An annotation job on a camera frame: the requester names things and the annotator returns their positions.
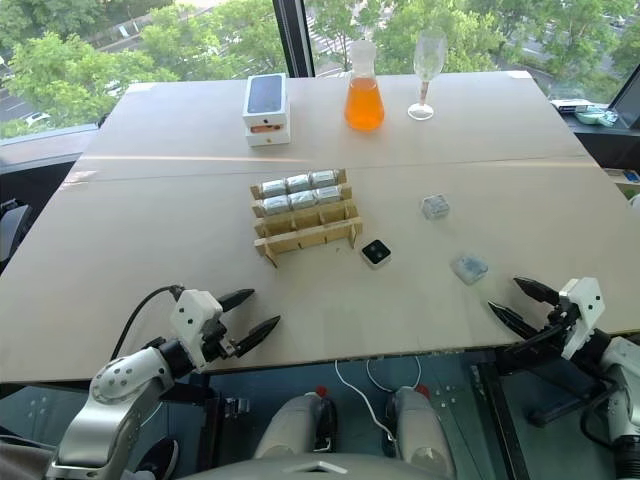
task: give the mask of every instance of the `erlenmeyer flask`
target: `erlenmeyer flask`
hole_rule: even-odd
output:
[[[344,116],[351,127],[368,132],[384,120],[384,107],[373,71],[376,46],[368,40],[358,40],[351,44],[349,54],[353,71]]]

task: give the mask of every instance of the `white table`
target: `white table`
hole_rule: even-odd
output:
[[[380,79],[387,116],[367,136],[340,118],[343,82],[290,80],[293,142],[255,150],[239,128],[243,82],[128,93],[74,168],[97,173],[53,197],[0,277],[0,382],[91,377],[139,300],[176,282],[217,295],[255,288],[225,316],[236,338],[282,315],[262,345],[214,369],[510,343],[487,300],[537,325],[546,313],[514,275],[556,288],[596,276],[600,327],[637,329],[640,223],[533,82],[443,75],[426,123],[405,113],[415,83]],[[529,114],[509,111],[516,103]],[[248,186],[329,166],[348,169],[359,244],[382,239],[391,263],[372,271],[343,240],[283,254],[274,269],[252,245]],[[452,207],[437,222],[419,208],[432,193]],[[449,268],[461,252],[489,263],[474,286]],[[152,302],[123,353],[170,334],[172,303]]]

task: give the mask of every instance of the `window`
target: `window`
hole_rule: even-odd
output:
[[[527,69],[550,98],[608,104],[640,59],[636,0],[307,0],[317,76],[349,69],[358,38],[376,73],[413,73],[417,32],[449,39],[447,72]]]
[[[287,70],[271,0],[1,0],[0,138],[98,122],[136,82]]]

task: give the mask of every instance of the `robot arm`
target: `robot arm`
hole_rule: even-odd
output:
[[[263,322],[240,342],[226,337],[221,314],[252,293],[239,290],[216,300],[208,292],[183,291],[171,315],[177,338],[117,358],[96,374],[45,478],[119,480],[142,422],[177,378],[202,371],[216,358],[244,355],[276,326],[280,317]]]
[[[490,303],[491,309],[505,325],[525,337],[520,345],[555,351],[610,384],[586,407],[581,427],[586,434],[588,413],[608,399],[611,442],[606,446],[614,453],[616,478],[640,479],[640,347],[595,328],[605,309],[595,278],[572,279],[560,292],[526,278],[515,281],[528,296],[554,307],[548,316],[550,325],[538,332],[506,307]]]

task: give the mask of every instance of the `wine glass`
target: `wine glass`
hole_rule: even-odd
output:
[[[420,32],[413,57],[413,70],[422,80],[420,101],[407,110],[414,120],[428,120],[433,117],[433,108],[425,103],[427,90],[429,82],[442,72],[446,56],[447,36],[442,30],[436,27]]]

